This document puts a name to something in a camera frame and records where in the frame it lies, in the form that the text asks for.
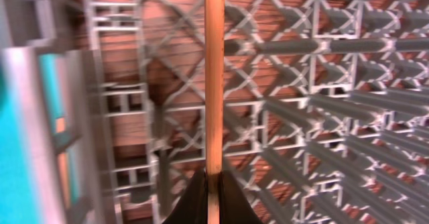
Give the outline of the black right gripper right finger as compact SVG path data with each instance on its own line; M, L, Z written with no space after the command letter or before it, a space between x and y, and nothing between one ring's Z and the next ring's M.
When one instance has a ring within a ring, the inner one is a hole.
M220 224L262 224L230 171L221 173Z

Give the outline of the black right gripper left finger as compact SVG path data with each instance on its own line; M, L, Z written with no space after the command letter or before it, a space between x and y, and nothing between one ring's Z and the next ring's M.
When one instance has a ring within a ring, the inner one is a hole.
M208 187L206 173L197 170L184 194L163 224L207 224Z

